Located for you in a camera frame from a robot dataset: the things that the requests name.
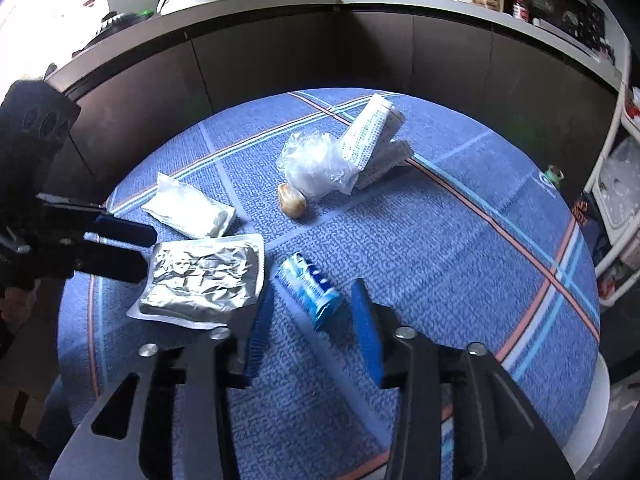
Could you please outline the small brown garlic bulb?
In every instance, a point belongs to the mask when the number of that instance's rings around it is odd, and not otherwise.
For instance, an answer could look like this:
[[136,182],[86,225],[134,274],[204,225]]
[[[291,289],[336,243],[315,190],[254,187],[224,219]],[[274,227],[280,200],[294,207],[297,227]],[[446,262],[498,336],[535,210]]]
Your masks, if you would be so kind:
[[303,217],[307,209],[307,201],[302,192],[288,183],[281,183],[278,185],[277,196],[280,211],[288,218]]

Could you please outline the silver foil pouch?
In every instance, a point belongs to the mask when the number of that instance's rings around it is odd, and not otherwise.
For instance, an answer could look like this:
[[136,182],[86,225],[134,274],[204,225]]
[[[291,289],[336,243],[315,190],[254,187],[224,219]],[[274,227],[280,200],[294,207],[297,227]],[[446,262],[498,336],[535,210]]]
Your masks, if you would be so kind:
[[265,266],[257,233],[157,244],[143,292],[127,315],[190,330],[227,325],[236,311],[256,304]]

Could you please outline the kitchen counter dark cabinets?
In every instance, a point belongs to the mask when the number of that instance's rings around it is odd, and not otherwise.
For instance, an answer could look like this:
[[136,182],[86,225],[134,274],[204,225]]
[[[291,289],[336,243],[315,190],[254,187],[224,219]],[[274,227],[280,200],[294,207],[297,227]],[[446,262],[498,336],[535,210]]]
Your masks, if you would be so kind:
[[324,87],[396,91],[468,115],[577,194],[622,75],[510,15],[449,0],[224,0],[100,41],[50,84],[81,109],[47,191],[103,200],[146,156],[225,108]]

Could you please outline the crumpled clear plastic wrap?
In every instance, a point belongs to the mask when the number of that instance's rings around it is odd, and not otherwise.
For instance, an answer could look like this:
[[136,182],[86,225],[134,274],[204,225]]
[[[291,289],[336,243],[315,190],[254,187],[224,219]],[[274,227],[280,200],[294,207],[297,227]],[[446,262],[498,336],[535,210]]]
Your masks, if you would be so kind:
[[342,156],[331,133],[292,133],[283,145],[276,166],[292,188],[318,202],[333,192],[352,194],[360,170]]

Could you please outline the black microwave oven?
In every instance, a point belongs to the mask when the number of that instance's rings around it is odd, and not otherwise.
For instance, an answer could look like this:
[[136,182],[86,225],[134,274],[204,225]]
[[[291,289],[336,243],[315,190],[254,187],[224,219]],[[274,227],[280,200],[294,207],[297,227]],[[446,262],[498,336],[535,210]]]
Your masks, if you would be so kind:
[[524,0],[529,23],[598,58],[615,60],[605,39],[604,13],[591,0]]

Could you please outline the red lid jar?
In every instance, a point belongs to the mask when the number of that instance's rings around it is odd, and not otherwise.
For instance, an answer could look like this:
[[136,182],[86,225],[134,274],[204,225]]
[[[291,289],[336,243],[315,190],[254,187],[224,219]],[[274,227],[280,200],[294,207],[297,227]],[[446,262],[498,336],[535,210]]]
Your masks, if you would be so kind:
[[524,0],[513,0],[512,14],[513,17],[519,21],[525,23],[529,22],[528,7]]

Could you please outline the black wok pan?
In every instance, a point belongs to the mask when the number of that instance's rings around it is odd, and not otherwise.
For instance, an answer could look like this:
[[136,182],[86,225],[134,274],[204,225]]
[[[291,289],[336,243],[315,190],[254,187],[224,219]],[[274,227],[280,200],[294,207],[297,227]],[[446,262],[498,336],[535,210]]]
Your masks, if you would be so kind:
[[76,58],[76,56],[80,55],[81,52],[88,50],[108,37],[118,34],[122,30],[149,20],[154,14],[155,12],[152,10],[146,10],[140,13],[108,12],[102,18],[100,28],[96,34],[91,38],[88,44],[85,45],[85,47],[73,52],[72,58]]

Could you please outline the blue plaid tablecloth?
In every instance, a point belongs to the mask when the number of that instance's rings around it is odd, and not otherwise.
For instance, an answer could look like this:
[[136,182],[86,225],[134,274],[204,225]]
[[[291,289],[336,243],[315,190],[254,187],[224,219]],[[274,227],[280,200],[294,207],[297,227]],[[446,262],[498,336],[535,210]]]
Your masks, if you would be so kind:
[[[104,202],[148,222],[169,174],[232,206],[236,234],[260,234],[273,264],[302,254],[348,294],[373,300],[441,344],[479,340],[565,443],[582,411],[600,342],[590,250],[562,195],[516,146],[474,119],[393,94],[410,164],[350,195],[332,193],[303,222],[277,204],[276,161],[298,132],[341,134],[368,89],[314,89],[247,102],[190,128],[116,181]],[[250,388],[230,408],[245,479],[357,478],[385,462],[397,394],[375,387],[348,307],[317,332],[284,290]]]

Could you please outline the white trash bin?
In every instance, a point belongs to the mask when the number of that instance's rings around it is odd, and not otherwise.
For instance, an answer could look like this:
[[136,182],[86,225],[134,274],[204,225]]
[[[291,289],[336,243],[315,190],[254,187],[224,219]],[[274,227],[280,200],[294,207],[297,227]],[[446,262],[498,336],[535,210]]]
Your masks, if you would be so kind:
[[574,474],[577,474],[585,465],[597,446],[608,417],[610,396],[611,382],[608,367],[604,357],[599,353],[584,409],[563,448],[565,458]]

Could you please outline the green plastic bottle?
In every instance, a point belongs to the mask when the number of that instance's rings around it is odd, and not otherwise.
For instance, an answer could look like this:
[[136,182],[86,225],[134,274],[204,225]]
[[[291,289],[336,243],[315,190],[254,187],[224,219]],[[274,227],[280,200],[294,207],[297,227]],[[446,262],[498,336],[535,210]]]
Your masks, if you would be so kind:
[[562,182],[564,180],[563,171],[554,165],[549,165],[547,170],[544,172],[547,180],[557,189],[561,189]]

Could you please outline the blue crumpled wrapper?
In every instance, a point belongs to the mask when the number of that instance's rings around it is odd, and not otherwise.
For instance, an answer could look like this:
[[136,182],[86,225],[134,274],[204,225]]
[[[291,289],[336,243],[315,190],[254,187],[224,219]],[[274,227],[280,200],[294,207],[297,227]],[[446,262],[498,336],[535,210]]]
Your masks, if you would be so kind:
[[340,291],[301,252],[296,252],[280,264],[277,279],[307,312],[316,332],[344,302]]

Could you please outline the white storage rack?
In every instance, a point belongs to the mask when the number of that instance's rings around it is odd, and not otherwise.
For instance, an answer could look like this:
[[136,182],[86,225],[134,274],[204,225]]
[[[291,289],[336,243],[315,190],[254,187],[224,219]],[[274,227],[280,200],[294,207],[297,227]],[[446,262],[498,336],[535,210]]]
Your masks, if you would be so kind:
[[610,249],[596,264],[600,305],[613,307],[639,281],[639,122],[628,113],[634,102],[630,83],[631,46],[623,47],[623,69],[611,125],[587,180]]

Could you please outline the white small sachet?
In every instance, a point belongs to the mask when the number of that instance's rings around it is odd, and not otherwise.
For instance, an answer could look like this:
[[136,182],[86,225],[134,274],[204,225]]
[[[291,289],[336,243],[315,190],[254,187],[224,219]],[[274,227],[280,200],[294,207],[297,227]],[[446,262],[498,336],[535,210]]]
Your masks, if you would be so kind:
[[156,193],[142,210],[192,240],[223,236],[235,217],[233,207],[161,172],[157,174]]

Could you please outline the white printed paper box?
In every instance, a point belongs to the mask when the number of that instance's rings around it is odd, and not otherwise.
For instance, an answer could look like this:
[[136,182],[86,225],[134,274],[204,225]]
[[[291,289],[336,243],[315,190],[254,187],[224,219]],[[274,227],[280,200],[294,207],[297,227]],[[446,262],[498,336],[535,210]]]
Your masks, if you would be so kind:
[[340,155],[348,173],[341,191],[350,194],[382,179],[390,170],[413,155],[406,140],[395,140],[405,116],[388,99],[375,93],[362,112],[338,140]]

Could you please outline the dark blue bag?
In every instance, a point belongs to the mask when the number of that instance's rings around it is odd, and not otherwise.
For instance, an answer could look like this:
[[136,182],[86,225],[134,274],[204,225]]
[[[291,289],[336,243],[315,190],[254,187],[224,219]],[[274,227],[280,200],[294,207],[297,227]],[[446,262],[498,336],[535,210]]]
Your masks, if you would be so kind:
[[600,210],[590,193],[582,192],[572,206],[572,214],[582,231],[593,264],[596,266],[610,250]]

